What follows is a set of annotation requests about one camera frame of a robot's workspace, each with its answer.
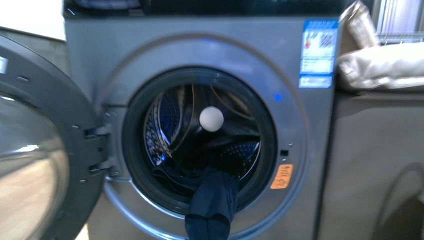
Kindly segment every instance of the energy label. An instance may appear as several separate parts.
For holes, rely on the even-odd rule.
[[[338,20],[305,22],[299,88],[328,89],[332,86],[338,28]]]

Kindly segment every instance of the sticker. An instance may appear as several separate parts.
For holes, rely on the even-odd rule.
[[[305,22],[299,88],[328,89],[333,85],[338,28],[335,19]]]
[[[281,165],[278,167],[277,176],[271,185],[271,189],[286,189],[292,178],[293,164]]]
[[[0,74],[6,74],[7,67],[8,67],[8,60],[0,56]]]

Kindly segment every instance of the qr code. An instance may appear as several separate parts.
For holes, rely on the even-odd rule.
[[[334,33],[323,33],[319,43],[320,48],[331,48],[334,46]]]

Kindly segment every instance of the white ball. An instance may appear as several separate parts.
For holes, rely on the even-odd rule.
[[[201,111],[199,121],[204,130],[214,133],[223,126],[224,115],[218,108],[210,106]]]

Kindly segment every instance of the blue light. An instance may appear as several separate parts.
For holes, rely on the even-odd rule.
[[[276,95],[275,95],[275,100],[276,100],[277,102],[281,102],[281,101],[283,100],[283,97],[282,97],[280,94],[276,94]]]
[[[206,44],[214,44],[215,41],[210,38],[203,38],[203,42]]]

